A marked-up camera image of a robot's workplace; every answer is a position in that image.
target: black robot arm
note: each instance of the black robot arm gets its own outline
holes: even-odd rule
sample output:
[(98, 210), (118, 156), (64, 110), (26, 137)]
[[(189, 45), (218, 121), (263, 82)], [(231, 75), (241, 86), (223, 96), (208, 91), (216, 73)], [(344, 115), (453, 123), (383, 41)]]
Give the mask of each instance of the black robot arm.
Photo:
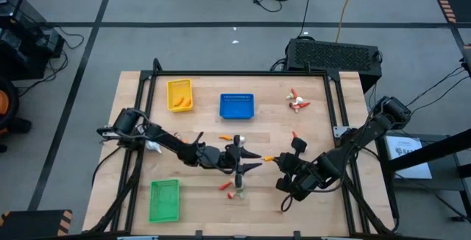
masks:
[(243, 148), (244, 139), (235, 135), (233, 144), (228, 144), (225, 151), (206, 146), (199, 142), (203, 133), (196, 140), (187, 144), (179, 138), (166, 132), (158, 124), (152, 123), (140, 110), (133, 108), (122, 109), (113, 126), (96, 130), (105, 141), (119, 140), (118, 145), (126, 149), (136, 149), (143, 141), (154, 141), (177, 154), (187, 166), (201, 166), (204, 169), (219, 169), (225, 174), (231, 174), (240, 162), (240, 158), (259, 158), (260, 155), (248, 152)]
[(284, 178), (277, 181), (276, 188), (290, 193), (298, 201), (305, 199), (315, 188), (325, 189), (337, 180), (346, 185), (365, 210), (368, 218), (378, 232), (389, 233), (374, 215), (363, 197), (356, 191), (345, 169), (350, 156), (355, 155), (371, 141), (384, 135), (388, 130), (404, 128), (411, 118), (411, 111), (394, 97), (383, 97), (370, 111), (366, 123), (359, 129), (346, 131), (339, 139), (338, 146), (323, 152), (309, 162), (298, 155), (281, 153), (275, 158)]

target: wooden table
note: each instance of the wooden table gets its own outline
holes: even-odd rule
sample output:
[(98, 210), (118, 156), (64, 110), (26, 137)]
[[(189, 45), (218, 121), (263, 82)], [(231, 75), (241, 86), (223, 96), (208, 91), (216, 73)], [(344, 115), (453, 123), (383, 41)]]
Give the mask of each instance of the wooden table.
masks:
[[(121, 73), (110, 116), (111, 124), (123, 107), (134, 105), (138, 78), (139, 72)], [(189, 112), (172, 113), (166, 107), (166, 83), (182, 78), (192, 79), (194, 108)], [(330, 86), (332, 92), (335, 92), (335, 85), (332, 83)], [(341, 73), (341, 86), (350, 125), (361, 126), (367, 110), (358, 74)], [(311, 102), (298, 114), (289, 109), (285, 99), (291, 87)], [(147, 89), (144, 90), (142, 110)], [(255, 117), (249, 121), (227, 121), (219, 117), (221, 93), (253, 93)], [(340, 124), (335, 93), (333, 98), (336, 118)], [(219, 135), (241, 134), (247, 140), (244, 147), (251, 152), (260, 155), (293, 152), (290, 146), (292, 131), (296, 131), (308, 143), (308, 149), (301, 158), (312, 160), (321, 152), (333, 148), (321, 77), (159, 76), (151, 120), (170, 133), (179, 132), (183, 139), (189, 141), (204, 131), (202, 141), (220, 149), (228, 142), (218, 139)], [(106, 143), (100, 160), (115, 148), (116, 143)], [(371, 143), (369, 148), (375, 150), (374, 144)], [(84, 230), (93, 227), (115, 199), (123, 157), (124, 152), (114, 155), (96, 175)], [(371, 155), (361, 153), (358, 168), (366, 201), (385, 226), (393, 228), (380, 164)], [(194, 235), (195, 230), (203, 230), (206, 236), (292, 236), (294, 230), (299, 230), (303, 236), (348, 236), (341, 190), (329, 194), (310, 194), (302, 202), (294, 201), (291, 209), (282, 213), (280, 204), (287, 194), (275, 188), (277, 178), (282, 176), (276, 164), (265, 163), (245, 175), (246, 198), (229, 200), (226, 192), (218, 190), (221, 184), (229, 180), (229, 176), (217, 170), (185, 166), (167, 149), (163, 149), (163, 154), (145, 152), (132, 233)], [(151, 224), (148, 222), (149, 185), (153, 180), (168, 178), (180, 180), (180, 220)], [(361, 231), (358, 208), (353, 198), (352, 202), (356, 230)], [(125, 201), (122, 205), (119, 228), (124, 228), (127, 204)]]

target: plastic basket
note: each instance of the plastic basket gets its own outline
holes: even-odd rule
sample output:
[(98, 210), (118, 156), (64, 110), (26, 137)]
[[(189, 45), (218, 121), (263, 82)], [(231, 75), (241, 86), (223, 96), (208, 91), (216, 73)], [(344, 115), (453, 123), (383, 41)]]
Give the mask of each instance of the plastic basket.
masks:
[(225, 119), (251, 119), (255, 114), (252, 93), (223, 93), (219, 115)]
[(149, 222), (176, 222), (179, 218), (180, 184), (178, 180), (152, 181)]
[(167, 82), (167, 108), (173, 112), (193, 109), (193, 93), (191, 91), (190, 79)]

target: yellow basket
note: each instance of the yellow basket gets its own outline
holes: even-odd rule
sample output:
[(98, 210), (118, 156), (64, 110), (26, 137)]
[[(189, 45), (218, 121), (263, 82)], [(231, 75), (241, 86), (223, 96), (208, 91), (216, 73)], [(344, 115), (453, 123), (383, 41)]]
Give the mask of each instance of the yellow basket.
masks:
[(189, 111), (193, 109), (193, 94), (191, 92), (190, 79), (167, 82), (167, 108), (173, 112)]

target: white paper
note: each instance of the white paper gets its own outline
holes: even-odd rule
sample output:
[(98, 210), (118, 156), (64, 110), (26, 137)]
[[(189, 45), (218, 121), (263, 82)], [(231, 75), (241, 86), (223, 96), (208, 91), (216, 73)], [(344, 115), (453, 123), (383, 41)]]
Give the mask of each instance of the white paper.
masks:
[[(395, 159), (407, 155), (417, 149), (422, 148), (420, 141), (407, 137), (386, 136), (386, 143), (389, 157)], [(431, 179), (432, 174), (427, 163), (421, 163), (407, 169), (397, 171), (398, 174), (406, 178)]]

